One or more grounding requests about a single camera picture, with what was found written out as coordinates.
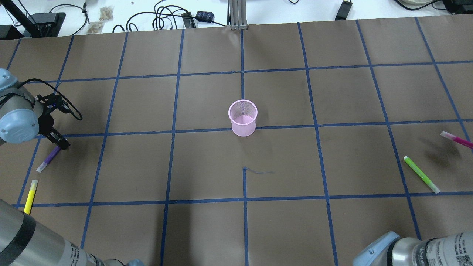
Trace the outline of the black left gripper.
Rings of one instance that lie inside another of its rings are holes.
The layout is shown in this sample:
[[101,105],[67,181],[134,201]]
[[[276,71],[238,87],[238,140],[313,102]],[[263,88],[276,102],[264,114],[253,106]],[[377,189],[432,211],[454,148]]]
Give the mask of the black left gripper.
[[47,96],[37,95],[35,100],[42,108],[41,116],[38,118],[39,134],[45,136],[61,150],[66,150],[71,144],[54,128],[52,112],[58,109],[62,113],[71,113],[68,103],[56,94],[49,94]]

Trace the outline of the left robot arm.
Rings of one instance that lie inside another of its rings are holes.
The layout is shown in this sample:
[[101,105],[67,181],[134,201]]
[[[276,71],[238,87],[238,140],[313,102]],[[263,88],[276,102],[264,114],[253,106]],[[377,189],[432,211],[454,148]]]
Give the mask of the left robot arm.
[[[47,96],[32,95],[7,69],[1,69],[1,143],[20,144],[39,135],[66,150],[70,143],[54,128],[51,113],[59,110],[76,120],[82,114],[54,86]],[[31,215],[37,181],[33,181],[24,210],[1,201],[2,266],[122,266],[118,259],[102,260],[36,221]]]

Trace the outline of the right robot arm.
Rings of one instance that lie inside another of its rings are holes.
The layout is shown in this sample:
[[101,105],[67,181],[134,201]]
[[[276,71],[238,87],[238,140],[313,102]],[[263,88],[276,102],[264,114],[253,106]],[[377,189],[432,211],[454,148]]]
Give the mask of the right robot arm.
[[354,259],[353,266],[471,266],[473,232],[421,241],[389,231]]

